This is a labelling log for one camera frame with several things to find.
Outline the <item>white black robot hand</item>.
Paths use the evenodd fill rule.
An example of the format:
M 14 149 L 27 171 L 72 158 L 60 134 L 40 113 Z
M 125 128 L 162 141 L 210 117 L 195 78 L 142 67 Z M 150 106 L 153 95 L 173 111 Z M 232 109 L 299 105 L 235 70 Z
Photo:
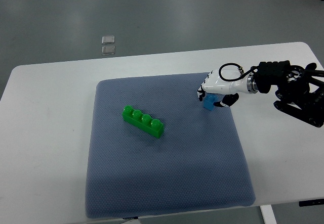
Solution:
M 252 72 L 227 69 L 221 72 L 213 70 L 203 80 L 197 90 L 197 96 L 203 101 L 207 94 L 222 95 L 222 100 L 215 102 L 215 107 L 230 107 L 239 99 L 239 93 L 255 94 L 258 92 Z

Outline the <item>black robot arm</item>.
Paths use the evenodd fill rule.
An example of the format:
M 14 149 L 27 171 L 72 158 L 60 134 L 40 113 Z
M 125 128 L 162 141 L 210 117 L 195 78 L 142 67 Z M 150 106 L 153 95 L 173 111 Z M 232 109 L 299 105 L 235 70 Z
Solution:
M 305 68 L 290 61 L 260 62 L 253 75 L 260 93 L 266 94 L 273 85 L 278 98 L 274 107 L 315 127 L 323 126 L 323 71 L 316 63 Z

